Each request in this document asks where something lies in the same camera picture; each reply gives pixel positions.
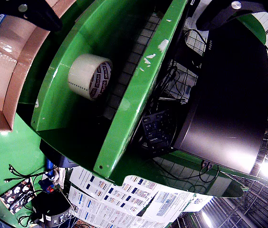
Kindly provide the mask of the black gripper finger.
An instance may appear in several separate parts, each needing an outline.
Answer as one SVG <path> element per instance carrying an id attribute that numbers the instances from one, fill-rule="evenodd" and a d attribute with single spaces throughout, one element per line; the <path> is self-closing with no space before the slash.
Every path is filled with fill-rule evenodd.
<path id="1" fill-rule="evenodd" d="M 0 14 L 25 19 L 48 31 L 62 29 L 61 19 L 45 0 L 0 0 Z"/>
<path id="2" fill-rule="evenodd" d="M 243 15 L 267 12 L 268 0 L 213 0 L 196 21 L 198 30 L 216 29 Z"/>

